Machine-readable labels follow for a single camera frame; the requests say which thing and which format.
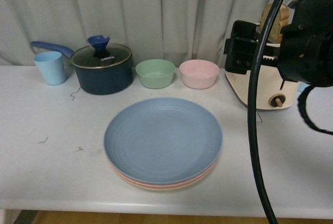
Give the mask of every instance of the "green bowl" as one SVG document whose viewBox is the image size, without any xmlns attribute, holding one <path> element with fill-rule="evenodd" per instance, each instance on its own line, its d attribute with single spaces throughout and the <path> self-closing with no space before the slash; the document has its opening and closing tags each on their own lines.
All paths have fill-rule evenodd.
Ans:
<svg viewBox="0 0 333 224">
<path fill-rule="evenodd" d="M 135 71 L 141 84 L 150 89 L 160 89 L 171 84 L 175 65 L 164 59 L 150 59 L 139 63 Z"/>
</svg>

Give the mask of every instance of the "lid knob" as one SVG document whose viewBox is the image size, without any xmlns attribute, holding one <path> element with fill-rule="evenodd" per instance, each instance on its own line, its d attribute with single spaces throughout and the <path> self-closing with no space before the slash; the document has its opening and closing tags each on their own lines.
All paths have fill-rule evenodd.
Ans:
<svg viewBox="0 0 333 224">
<path fill-rule="evenodd" d="M 110 41 L 110 37 L 104 38 L 103 35 L 95 35 L 88 38 L 87 41 L 96 51 L 104 51 Z"/>
</svg>

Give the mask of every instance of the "pink plate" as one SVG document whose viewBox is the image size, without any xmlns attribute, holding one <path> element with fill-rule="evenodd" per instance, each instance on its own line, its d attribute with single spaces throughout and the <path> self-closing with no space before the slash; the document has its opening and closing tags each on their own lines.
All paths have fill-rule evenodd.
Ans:
<svg viewBox="0 0 333 224">
<path fill-rule="evenodd" d="M 169 185 L 153 185 L 153 184 L 147 184 L 147 183 L 135 181 L 135 180 L 123 175 L 122 173 L 120 173 L 115 167 L 112 166 L 112 164 L 110 164 L 110 165 L 120 178 L 122 178 L 124 181 L 126 181 L 134 186 L 137 186 L 139 188 L 152 189 L 152 190 L 171 190 L 171 189 L 179 189 L 179 188 L 182 188 L 185 186 L 189 186 L 189 185 L 197 182 L 198 180 L 200 180 L 204 176 L 206 176 L 212 170 L 212 168 L 215 166 L 215 164 L 216 164 L 216 161 L 209 168 L 207 168 L 204 172 L 202 172 L 200 175 L 198 175 L 190 180 L 183 181 L 180 183 L 175 183 L 175 184 L 169 184 Z"/>
</svg>

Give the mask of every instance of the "glass lid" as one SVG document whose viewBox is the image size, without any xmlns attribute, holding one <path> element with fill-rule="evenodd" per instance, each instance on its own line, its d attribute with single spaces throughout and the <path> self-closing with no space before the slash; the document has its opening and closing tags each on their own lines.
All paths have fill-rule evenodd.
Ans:
<svg viewBox="0 0 333 224">
<path fill-rule="evenodd" d="M 92 38 L 99 38 L 99 43 L 92 42 Z M 88 39 L 91 46 L 86 46 L 75 51 L 71 56 L 74 66 L 84 69 L 103 69 L 119 65 L 132 55 L 131 50 L 121 44 L 108 44 L 110 38 L 103 38 L 101 35 Z"/>
</svg>

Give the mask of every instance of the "blue plate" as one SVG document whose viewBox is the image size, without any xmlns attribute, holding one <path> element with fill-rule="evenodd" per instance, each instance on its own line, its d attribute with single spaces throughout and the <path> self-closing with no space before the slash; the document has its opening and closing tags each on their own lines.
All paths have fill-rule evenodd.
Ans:
<svg viewBox="0 0 333 224">
<path fill-rule="evenodd" d="M 208 169 L 222 147 L 222 129 L 202 106 L 184 99 L 155 98 L 121 111 L 105 132 L 111 165 L 151 185 L 190 180 Z"/>
</svg>

